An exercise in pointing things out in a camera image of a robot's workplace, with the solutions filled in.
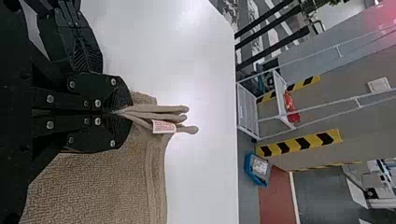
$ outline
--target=blue basket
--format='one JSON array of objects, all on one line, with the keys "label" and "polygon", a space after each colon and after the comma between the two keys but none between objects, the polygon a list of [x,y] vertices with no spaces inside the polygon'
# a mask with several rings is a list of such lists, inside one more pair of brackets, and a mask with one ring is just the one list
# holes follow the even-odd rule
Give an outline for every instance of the blue basket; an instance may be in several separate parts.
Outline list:
[{"label": "blue basket", "polygon": [[[253,161],[254,160],[260,160],[268,163],[268,168],[266,171],[265,176],[257,176],[256,174],[253,173]],[[268,161],[265,161],[258,156],[256,156],[254,153],[249,153],[245,157],[245,172],[247,173],[248,176],[253,180],[255,185],[258,185],[263,188],[267,188],[269,184],[269,176],[271,173],[271,164]]]}]

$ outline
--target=gray floor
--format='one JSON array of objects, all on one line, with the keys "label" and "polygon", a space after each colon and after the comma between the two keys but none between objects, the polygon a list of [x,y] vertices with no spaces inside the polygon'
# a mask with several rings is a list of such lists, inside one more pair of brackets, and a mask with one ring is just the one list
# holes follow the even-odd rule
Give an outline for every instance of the gray floor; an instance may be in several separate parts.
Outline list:
[{"label": "gray floor", "polygon": [[254,150],[251,137],[238,131],[239,223],[260,223],[259,189],[245,174],[245,156]]},{"label": "gray floor", "polygon": [[[225,11],[234,12],[236,8],[236,14],[233,14],[232,21],[237,23],[238,28],[245,27],[249,24],[248,17],[248,0],[209,0],[221,14]],[[274,5],[278,4],[281,0],[273,0]],[[255,4],[259,9],[259,15],[262,15],[270,8],[267,6],[264,0],[254,0]],[[276,17],[272,16],[268,21],[275,20]],[[287,21],[290,29],[294,32],[299,29],[295,24],[295,19],[291,18]],[[275,28],[279,40],[285,38],[287,35],[286,31],[279,25]],[[250,33],[246,33],[242,36],[245,38]],[[269,35],[264,34],[262,36],[263,47],[266,49],[270,47]],[[252,45],[247,44],[242,47],[242,61],[250,58],[252,55]],[[271,56],[265,57],[265,61],[269,61]],[[249,66],[244,69],[246,74],[253,71],[253,66]],[[254,144],[251,142],[251,137],[238,131],[238,177],[239,177],[239,222],[243,224],[259,224],[260,223],[260,203],[259,203],[259,190],[257,186],[254,186],[253,182],[245,174],[244,164],[245,156],[254,151]]]},{"label": "gray floor", "polygon": [[366,209],[354,203],[347,178],[340,167],[294,174],[297,203],[302,224],[396,224],[396,213]]}]

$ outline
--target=clothing tag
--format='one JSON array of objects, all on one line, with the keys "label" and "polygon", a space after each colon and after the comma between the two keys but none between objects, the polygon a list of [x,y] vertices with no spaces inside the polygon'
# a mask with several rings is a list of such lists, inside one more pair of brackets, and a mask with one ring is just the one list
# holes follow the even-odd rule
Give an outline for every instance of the clothing tag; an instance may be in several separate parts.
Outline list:
[{"label": "clothing tag", "polygon": [[153,133],[175,133],[177,131],[174,123],[169,123],[163,120],[152,120]]}]

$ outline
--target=gray wall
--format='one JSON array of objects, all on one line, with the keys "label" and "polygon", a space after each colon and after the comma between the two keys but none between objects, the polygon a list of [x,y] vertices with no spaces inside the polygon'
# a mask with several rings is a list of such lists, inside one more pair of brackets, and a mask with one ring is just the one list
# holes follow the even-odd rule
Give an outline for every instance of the gray wall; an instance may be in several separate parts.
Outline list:
[{"label": "gray wall", "polygon": [[[301,59],[318,51],[366,35],[380,29],[380,26],[394,24],[396,2],[385,0],[383,5],[371,7],[358,15],[339,23],[330,30],[311,38],[279,55],[279,64]],[[396,33],[367,35],[340,48],[344,57],[338,58],[334,49],[321,52],[315,57],[281,68],[282,76],[288,82],[320,75],[332,69],[351,63],[371,53],[386,49],[396,42]]]},{"label": "gray wall", "polygon": [[[394,88],[396,87],[395,59],[396,46],[333,69],[323,74],[322,80],[318,84],[294,92],[292,94],[294,103],[298,109],[301,109],[369,93],[366,83],[380,77],[387,77],[390,86]],[[361,102],[365,105],[390,95],[395,95],[395,93],[384,93],[379,97],[365,99]],[[302,113],[302,124],[354,106],[356,106],[354,103],[333,105]],[[344,139],[342,144],[285,154],[270,159],[271,162],[284,170],[296,170],[332,162],[368,161],[396,157],[395,144],[392,142],[396,136],[395,116],[396,101],[392,100],[264,140],[261,144],[276,143],[330,129],[340,129]],[[262,124],[261,128],[271,129],[266,124]]]},{"label": "gray wall", "polygon": [[326,29],[355,16],[366,9],[364,0],[350,0],[347,3],[339,3],[337,6],[327,4],[318,9],[318,18],[323,22]]}]

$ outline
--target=yellow black striped barrier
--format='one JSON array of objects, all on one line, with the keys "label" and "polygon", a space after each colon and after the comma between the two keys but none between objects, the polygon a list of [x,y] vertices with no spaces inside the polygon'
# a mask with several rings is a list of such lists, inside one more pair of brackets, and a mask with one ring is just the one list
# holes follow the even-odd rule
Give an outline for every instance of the yellow black striped barrier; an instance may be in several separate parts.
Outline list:
[{"label": "yellow black striped barrier", "polygon": [[[300,90],[300,89],[307,87],[309,85],[316,84],[318,82],[320,82],[320,76],[309,77],[302,81],[298,81],[294,84],[289,85],[287,88],[287,91],[289,91],[289,92],[297,91],[297,90]],[[274,98],[276,98],[276,92],[268,91],[262,97],[257,99],[257,104],[265,103],[265,102],[270,101],[271,99],[274,99]]]},{"label": "yellow black striped barrier", "polygon": [[328,169],[328,168],[337,167],[337,166],[355,165],[355,164],[361,164],[361,161],[335,162],[335,163],[330,163],[330,164],[322,165],[322,166],[315,166],[315,167],[299,169],[299,170],[295,170],[295,171],[292,171],[292,172],[304,172],[304,171],[311,171],[311,170]]},{"label": "yellow black striped barrier", "polygon": [[331,129],[326,132],[309,134],[304,137],[292,138],[266,146],[257,146],[256,154],[261,158],[265,158],[342,142],[340,131],[338,129]]}]

